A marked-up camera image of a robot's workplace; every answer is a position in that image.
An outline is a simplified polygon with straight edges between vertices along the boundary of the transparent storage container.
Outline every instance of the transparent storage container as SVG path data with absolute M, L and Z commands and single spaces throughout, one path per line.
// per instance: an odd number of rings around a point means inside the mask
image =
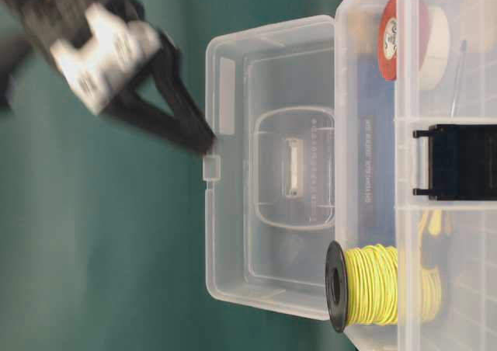
M 448 64 L 429 91 L 420 88 L 419 0 L 398 0 L 396 82 L 376 72 L 388 0 L 344 0 L 336 15 L 335 235 L 343 248 L 393 244 L 399 256 L 398 325 L 356 325 L 346 334 L 362 351 L 491 350 L 497 345 L 497 203 L 413 196 L 414 188 L 428 186 L 428 145 L 412 133 L 438 123 L 497 123 L 497 0 L 422 1 L 441 8 L 450 28 Z M 434 231 L 422 229 L 427 217 L 438 218 Z M 440 239 L 430 243 L 426 233 Z M 427 267 L 438 269 L 442 287 L 433 321 L 419 311 Z
M 333 237 L 334 21 L 214 39 L 207 49 L 207 289 L 217 299 L 325 320 Z

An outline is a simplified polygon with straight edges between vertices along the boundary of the green surface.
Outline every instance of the green surface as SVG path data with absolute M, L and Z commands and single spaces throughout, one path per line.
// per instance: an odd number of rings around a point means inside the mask
M 215 36 L 340 0 L 144 0 L 203 106 Z M 2 31 L 14 23 L 2 12 Z M 157 99 L 149 88 L 148 98 Z M 6 350 L 352 349 L 326 322 L 212 299 L 193 155 L 92 117 L 37 58 L 0 116 L 0 345 Z

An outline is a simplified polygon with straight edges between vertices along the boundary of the black clip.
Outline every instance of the black clip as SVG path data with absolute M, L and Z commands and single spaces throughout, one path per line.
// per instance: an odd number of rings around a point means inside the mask
M 439 124 L 414 132 L 429 141 L 429 188 L 438 201 L 497 200 L 497 125 Z

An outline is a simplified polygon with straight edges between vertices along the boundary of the white label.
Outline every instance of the white label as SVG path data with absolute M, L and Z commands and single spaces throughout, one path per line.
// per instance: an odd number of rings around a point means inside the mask
M 397 53 L 397 19 L 392 17 L 383 36 L 383 53 L 387 60 L 391 60 Z
M 235 134 L 236 64 L 222 57 L 219 65 L 219 133 Z

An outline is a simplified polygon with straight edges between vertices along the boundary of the tape roll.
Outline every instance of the tape roll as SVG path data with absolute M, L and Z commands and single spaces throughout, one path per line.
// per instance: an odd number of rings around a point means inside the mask
M 388 81 L 397 79 L 398 52 L 397 0 L 389 0 L 378 33 L 378 64 Z M 434 89 L 443 77 L 450 52 L 450 30 L 445 12 L 419 2 L 419 87 Z
M 450 53 L 449 21 L 443 9 L 430 6 L 429 41 L 426 56 L 419 70 L 419 87 L 422 91 L 431 91 L 438 86 L 445 74 Z

